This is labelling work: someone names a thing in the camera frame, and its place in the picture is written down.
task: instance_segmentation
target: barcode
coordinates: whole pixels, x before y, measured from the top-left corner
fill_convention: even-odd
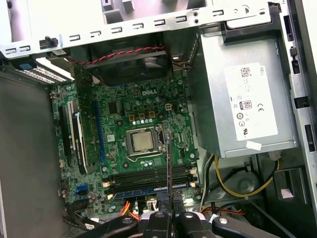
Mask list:
[[[241,68],[241,76],[247,78],[251,76],[250,67]]]

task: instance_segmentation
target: yellow wire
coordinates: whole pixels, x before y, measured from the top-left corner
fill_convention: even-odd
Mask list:
[[[277,161],[277,170],[279,170],[279,160]],[[263,189],[265,189],[273,180],[273,178],[270,178],[265,184],[263,184],[261,187],[259,187],[257,190],[253,191],[253,192],[250,192],[250,193],[246,193],[246,194],[241,194],[241,193],[236,193],[232,190],[230,190],[229,188],[227,188],[224,183],[222,182],[222,179],[221,179],[221,176],[220,176],[220,172],[219,172],[219,158],[218,156],[215,156],[215,167],[216,167],[216,174],[217,174],[217,177],[220,181],[220,184],[222,185],[222,187],[224,188],[224,190],[231,194],[232,196],[235,196],[235,197],[241,197],[241,198],[246,198],[246,197],[251,197],[251,196],[254,196],[256,194],[258,194],[259,192],[261,192]]]
[[[129,207],[130,207],[130,203],[126,206],[126,208],[124,209],[122,215],[124,215],[128,211]]]

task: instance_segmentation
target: motherboard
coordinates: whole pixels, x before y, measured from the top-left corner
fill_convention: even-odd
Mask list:
[[[88,199],[88,217],[119,212],[125,199],[173,190],[196,199],[196,151],[181,75],[108,87],[74,67],[51,89],[67,203]]]

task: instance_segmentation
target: white sticker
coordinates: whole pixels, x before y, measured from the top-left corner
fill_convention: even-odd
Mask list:
[[[262,147],[262,144],[260,143],[255,143],[253,141],[247,141],[247,144],[246,144],[246,148],[249,148],[249,149],[253,149],[253,150],[261,150],[261,147]]]
[[[114,135],[107,135],[107,141],[108,141],[108,142],[113,142],[113,141],[115,141]]]
[[[85,226],[86,226],[86,228],[87,228],[88,230],[93,230],[93,229],[95,228],[94,225],[90,225],[90,224],[87,224],[87,223],[85,223]]]
[[[237,140],[277,135],[265,67],[251,63],[227,67],[224,73]]]
[[[63,51],[63,50],[56,50],[56,51],[53,51],[53,53],[56,55],[56,56],[61,56],[61,55],[65,55],[66,52]]]

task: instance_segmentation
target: screw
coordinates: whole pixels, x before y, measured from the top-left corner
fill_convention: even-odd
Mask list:
[[[191,213],[185,213],[185,217],[186,218],[193,218],[194,216],[193,216],[193,214],[191,214]]]
[[[164,217],[164,214],[162,212],[156,212],[155,216],[159,217],[159,218],[162,218],[162,217]]]
[[[227,224],[227,223],[228,223],[228,220],[225,219],[225,218],[220,218],[220,219],[219,219],[219,222],[220,222],[221,224]]]
[[[132,219],[130,217],[125,217],[125,218],[123,218],[122,223],[130,224],[130,223],[132,223]]]

